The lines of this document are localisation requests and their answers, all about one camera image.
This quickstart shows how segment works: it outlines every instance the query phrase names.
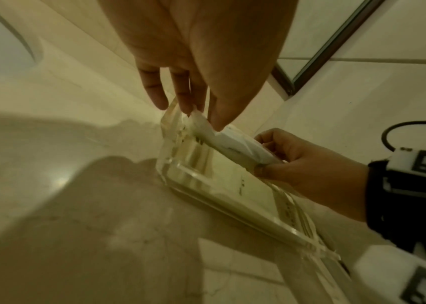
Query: person's right hand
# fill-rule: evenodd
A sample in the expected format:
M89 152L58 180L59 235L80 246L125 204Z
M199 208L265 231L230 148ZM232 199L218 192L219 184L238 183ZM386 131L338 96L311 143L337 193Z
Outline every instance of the person's right hand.
M316 203L366 221L366 165L281 129L268 130L255 139L288 162L257 167L257 177L286 182Z
M297 0L100 0L134 54L143 85L168 107L159 69L168 67L181 110L202 111L217 131L256 96L273 69Z

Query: wire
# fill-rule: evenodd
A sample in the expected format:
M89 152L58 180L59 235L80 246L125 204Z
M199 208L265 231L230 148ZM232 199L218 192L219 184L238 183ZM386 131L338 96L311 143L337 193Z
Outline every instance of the wire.
M390 126L386 130L384 130L383 134L381 135L381 141L383 142L383 145L385 145L386 148L394 152L396 148L393 147L388 141L389 132L399 127L410 126L410 125L426 125L426 120L406 121L406 122L401 122L400 124L395 124L393 126Z

